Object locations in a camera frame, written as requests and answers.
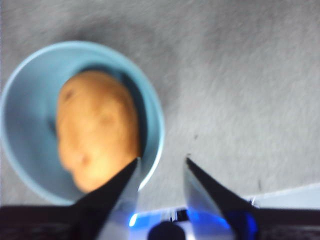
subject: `blue led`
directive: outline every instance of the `blue led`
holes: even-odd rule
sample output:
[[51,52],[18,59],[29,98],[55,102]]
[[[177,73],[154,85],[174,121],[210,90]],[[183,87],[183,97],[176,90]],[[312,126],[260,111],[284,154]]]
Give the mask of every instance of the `blue led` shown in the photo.
[[138,216],[137,213],[132,215],[129,221],[129,227],[133,227],[136,224],[137,216]]

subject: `light blue bowl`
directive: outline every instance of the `light blue bowl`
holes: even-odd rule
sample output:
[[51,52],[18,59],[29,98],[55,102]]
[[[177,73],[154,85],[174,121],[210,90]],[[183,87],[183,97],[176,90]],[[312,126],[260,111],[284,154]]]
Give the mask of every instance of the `light blue bowl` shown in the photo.
[[23,182],[58,205],[72,204],[84,195],[59,161],[55,134],[58,94],[70,77],[89,69],[112,74],[133,96],[144,150],[139,189],[154,173],[163,149],[165,127],[157,94],[142,71],[122,54],[84,41],[61,42],[33,53],[4,88],[2,144]]

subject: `dark spot on potato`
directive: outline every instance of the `dark spot on potato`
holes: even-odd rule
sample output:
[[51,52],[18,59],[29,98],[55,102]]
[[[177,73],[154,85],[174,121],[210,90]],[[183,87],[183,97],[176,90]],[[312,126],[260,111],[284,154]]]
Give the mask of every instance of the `dark spot on potato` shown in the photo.
[[113,121],[113,117],[110,115],[104,115],[100,118],[100,123],[103,125],[110,124]]
[[64,100],[67,101],[69,98],[72,97],[73,94],[74,94],[74,91],[72,89],[67,91],[66,94],[64,95]]
[[89,159],[85,155],[82,155],[81,158],[80,158],[80,163],[82,165],[86,166],[89,163]]

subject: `blue light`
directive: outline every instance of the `blue light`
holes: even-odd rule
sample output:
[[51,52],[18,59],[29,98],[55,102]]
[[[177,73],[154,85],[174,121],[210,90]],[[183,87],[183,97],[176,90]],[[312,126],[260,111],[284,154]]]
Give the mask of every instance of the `blue light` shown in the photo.
[[218,215],[208,213],[208,212],[198,212],[194,210],[187,210],[186,211],[187,215],[189,216],[189,219],[193,223],[204,223],[204,224],[213,224],[215,226],[221,226],[224,229],[230,229],[230,225],[228,222],[223,218]]
[[138,216],[137,213],[132,215],[129,221],[129,227],[133,227],[136,224],[137,216]]

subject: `brown potato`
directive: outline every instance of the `brown potato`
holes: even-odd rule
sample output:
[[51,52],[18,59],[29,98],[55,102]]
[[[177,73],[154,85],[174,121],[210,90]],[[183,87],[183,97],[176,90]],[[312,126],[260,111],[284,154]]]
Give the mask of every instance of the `brown potato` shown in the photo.
[[63,85],[56,128],[60,161],[83,192],[99,188],[141,154],[133,99],[101,71],[81,72]]

